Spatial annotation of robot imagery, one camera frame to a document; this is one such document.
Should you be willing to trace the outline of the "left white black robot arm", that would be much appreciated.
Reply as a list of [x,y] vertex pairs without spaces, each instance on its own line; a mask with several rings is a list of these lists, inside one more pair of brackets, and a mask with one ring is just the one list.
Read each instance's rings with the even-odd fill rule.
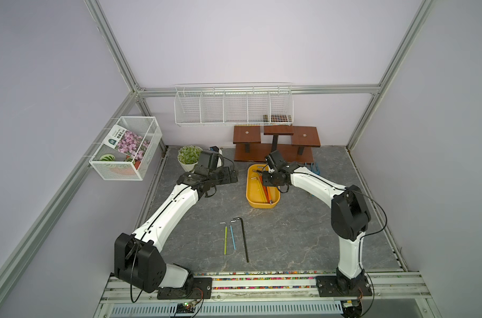
[[185,299],[196,290],[200,292],[193,273],[166,263],[161,251],[185,213],[210,189],[237,181],[238,171],[233,166],[183,173],[169,197],[144,224],[116,239],[114,276],[148,294],[157,291],[159,299]]

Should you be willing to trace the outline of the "yellow hex key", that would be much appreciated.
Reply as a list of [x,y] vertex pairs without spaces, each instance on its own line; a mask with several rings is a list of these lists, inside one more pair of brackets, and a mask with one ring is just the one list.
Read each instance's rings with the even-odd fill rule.
[[259,190],[259,194],[260,194],[260,197],[261,197],[261,202],[267,203],[265,194],[263,192],[262,183],[260,182],[260,179],[258,177],[252,177],[252,178],[250,178],[250,180],[253,181],[253,183],[257,186],[257,189]]

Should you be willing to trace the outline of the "orange hex key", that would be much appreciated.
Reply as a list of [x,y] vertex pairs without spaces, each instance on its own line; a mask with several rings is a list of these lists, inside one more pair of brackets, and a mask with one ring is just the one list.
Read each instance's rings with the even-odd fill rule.
[[256,170],[255,173],[257,174],[256,179],[258,180],[259,188],[262,192],[263,198],[264,198],[265,202],[267,204],[269,204],[270,203],[270,197],[267,193],[266,187],[263,185],[262,173],[259,172],[258,170]]

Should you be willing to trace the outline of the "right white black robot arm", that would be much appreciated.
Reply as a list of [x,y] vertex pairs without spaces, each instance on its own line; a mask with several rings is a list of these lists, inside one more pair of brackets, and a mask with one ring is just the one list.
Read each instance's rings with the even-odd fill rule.
[[340,258],[334,276],[316,278],[319,295],[357,299],[374,296],[372,281],[362,266],[363,239],[372,217],[361,189],[336,184],[298,162],[287,162],[279,151],[267,155],[266,162],[269,170],[262,172],[263,185],[295,186],[331,209],[331,226],[339,237]]

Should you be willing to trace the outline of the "red long hex key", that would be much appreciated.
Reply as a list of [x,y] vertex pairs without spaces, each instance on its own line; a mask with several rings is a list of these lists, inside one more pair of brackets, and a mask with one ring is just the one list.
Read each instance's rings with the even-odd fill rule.
[[262,186],[263,188],[263,192],[265,194],[265,197],[266,197],[266,201],[268,204],[272,204],[273,201],[272,201],[272,198],[271,198],[271,195],[270,195],[270,191],[268,190],[268,188],[266,186]]

